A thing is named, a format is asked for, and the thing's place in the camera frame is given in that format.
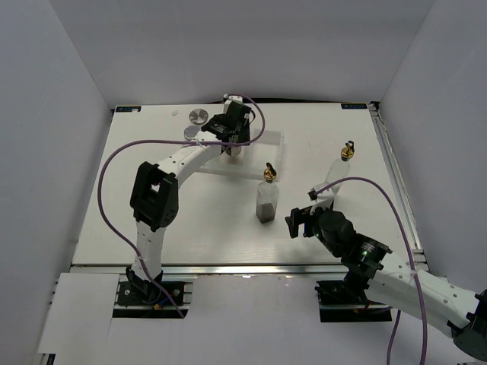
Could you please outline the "white-lid dark spice jar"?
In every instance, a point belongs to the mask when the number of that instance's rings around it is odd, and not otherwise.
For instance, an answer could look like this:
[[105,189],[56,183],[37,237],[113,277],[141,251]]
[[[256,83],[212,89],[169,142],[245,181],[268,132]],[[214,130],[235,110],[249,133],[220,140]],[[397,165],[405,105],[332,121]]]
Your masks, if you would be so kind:
[[236,157],[241,153],[242,148],[241,147],[227,147],[224,149],[224,152],[226,155],[229,157]]

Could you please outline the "glass bottle with dark sauce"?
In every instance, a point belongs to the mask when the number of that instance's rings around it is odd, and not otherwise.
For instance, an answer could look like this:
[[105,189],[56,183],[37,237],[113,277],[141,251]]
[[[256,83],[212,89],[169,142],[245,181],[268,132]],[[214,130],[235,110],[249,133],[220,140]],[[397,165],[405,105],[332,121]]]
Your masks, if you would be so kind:
[[257,186],[256,216],[261,224],[275,219],[279,201],[279,188],[275,182],[277,172],[271,163],[266,164],[264,180]]

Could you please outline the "beige powder silver-lid jar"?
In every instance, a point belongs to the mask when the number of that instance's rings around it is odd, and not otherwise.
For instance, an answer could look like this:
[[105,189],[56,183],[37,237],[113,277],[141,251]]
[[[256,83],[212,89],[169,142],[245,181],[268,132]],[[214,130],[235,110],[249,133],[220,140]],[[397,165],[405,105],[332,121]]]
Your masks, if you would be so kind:
[[208,121],[208,112],[202,108],[194,109],[189,113],[189,120],[195,125],[204,125]]

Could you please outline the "white blue-label silver-lid shaker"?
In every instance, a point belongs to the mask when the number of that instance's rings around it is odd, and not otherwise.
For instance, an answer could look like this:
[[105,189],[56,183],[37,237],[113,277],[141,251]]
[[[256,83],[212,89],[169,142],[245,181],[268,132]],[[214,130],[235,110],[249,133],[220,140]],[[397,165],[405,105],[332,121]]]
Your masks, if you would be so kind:
[[201,131],[197,125],[189,125],[183,131],[183,136],[187,141],[192,141],[196,138],[197,134]]

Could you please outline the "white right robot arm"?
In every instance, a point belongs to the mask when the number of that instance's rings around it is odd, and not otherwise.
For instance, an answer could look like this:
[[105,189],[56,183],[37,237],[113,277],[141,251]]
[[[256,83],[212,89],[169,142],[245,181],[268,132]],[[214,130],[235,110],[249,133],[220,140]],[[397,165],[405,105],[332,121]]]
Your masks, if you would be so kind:
[[358,233],[343,213],[306,207],[285,219],[291,238],[319,240],[347,268],[341,281],[315,287],[322,303],[391,306],[435,327],[465,354],[486,359],[486,293],[410,268],[393,250]]

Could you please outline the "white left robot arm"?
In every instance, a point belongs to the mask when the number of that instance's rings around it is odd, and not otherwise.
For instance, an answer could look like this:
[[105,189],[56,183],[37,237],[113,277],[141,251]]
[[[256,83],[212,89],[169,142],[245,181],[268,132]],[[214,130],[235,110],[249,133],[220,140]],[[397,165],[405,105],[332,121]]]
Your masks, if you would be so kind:
[[158,163],[139,166],[129,202],[136,222],[138,253],[126,274],[143,303],[153,303],[161,294],[158,282],[162,276],[162,243],[165,230],[179,210],[179,188],[232,144],[250,140],[251,112],[249,106],[231,101],[181,149]]

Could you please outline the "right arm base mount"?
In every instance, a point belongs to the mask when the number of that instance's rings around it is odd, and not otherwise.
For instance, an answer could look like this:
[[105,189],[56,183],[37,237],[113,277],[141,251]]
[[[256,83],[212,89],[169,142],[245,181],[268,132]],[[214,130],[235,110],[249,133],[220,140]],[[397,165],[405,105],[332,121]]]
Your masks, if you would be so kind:
[[318,281],[315,286],[322,323],[390,322],[391,307],[347,294],[341,281]]

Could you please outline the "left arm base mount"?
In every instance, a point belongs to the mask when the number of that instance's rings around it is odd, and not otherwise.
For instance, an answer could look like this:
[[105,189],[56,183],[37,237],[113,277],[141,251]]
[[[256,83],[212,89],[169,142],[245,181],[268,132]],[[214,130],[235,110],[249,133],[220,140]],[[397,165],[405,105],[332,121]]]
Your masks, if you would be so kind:
[[120,281],[113,306],[115,319],[183,319],[192,301],[193,283],[184,281],[163,281],[167,291],[155,288],[144,295],[128,280]]

